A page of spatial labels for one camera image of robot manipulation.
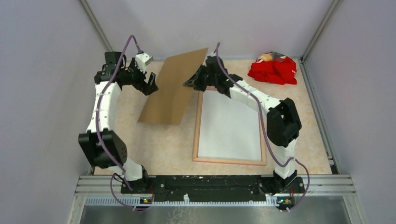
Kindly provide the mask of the brown backing board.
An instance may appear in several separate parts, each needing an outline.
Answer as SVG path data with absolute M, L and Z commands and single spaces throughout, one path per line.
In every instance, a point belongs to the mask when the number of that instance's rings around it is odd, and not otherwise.
M 150 94 L 138 122 L 179 125 L 192 97 L 193 88 L 185 87 L 203 64 L 208 48 L 167 57 L 159 72 L 158 91 Z

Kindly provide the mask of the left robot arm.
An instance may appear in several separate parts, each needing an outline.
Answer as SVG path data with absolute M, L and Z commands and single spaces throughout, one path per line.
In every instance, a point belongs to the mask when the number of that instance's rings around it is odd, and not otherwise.
M 146 78 L 146 68 L 152 56 L 141 51 L 126 64 L 122 52 L 106 52 L 105 64 L 94 76 L 95 103 L 90 123 L 79 134 L 78 143 L 93 167 L 109 169 L 123 179 L 130 190 L 144 193 L 150 181 L 144 166 L 128 157 L 127 146 L 115 132 L 118 98 L 124 86 L 130 85 L 145 96 L 158 90 L 156 75 Z

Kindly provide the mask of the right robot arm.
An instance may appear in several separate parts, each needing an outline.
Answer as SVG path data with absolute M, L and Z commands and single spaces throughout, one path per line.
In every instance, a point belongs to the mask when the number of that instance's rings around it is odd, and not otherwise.
M 265 144 L 274 166 L 274 187 L 272 192 L 306 192 L 304 183 L 297 178 L 296 165 L 301 162 L 295 158 L 297 138 L 302 123 L 296 105 L 291 98 L 278 99 L 251 86 L 241 76 L 228 73 L 221 58 L 208 56 L 203 65 L 183 83 L 197 91 L 208 87 L 239 101 L 255 110 L 264 132 Z

